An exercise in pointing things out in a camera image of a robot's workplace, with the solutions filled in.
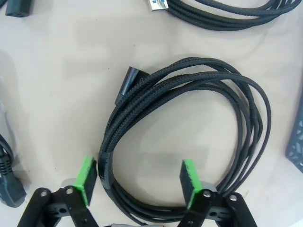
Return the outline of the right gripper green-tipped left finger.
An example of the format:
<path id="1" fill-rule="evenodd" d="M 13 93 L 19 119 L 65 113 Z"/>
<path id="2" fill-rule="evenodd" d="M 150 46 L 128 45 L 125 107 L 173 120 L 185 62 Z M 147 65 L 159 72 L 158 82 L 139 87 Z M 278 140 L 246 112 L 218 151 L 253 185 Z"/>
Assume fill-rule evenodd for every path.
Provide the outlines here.
<path id="1" fill-rule="evenodd" d="M 63 217 L 71 217 L 75 227 L 99 227 L 88 209 L 98 175 L 96 163 L 85 158 L 73 185 L 55 192 L 36 189 L 18 227 L 56 227 Z"/>

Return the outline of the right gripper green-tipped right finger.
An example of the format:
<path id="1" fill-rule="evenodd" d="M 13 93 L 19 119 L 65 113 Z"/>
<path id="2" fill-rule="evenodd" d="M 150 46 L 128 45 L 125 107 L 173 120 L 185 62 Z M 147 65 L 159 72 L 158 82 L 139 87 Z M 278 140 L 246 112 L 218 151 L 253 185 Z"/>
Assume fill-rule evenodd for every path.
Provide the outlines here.
<path id="1" fill-rule="evenodd" d="M 180 227 L 202 227 L 206 219 L 218 227 L 258 227 L 241 194 L 203 188 L 191 159 L 182 161 L 180 182 L 187 208 Z"/>

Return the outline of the grey plastic lattice basket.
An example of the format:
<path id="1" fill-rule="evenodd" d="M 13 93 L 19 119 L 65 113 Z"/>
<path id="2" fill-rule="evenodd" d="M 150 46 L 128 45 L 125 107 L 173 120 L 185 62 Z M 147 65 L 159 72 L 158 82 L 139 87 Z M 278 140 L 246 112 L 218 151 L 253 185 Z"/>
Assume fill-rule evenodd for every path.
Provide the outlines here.
<path id="1" fill-rule="evenodd" d="M 285 156 L 303 173 L 303 120 L 296 120 L 286 147 Z"/>

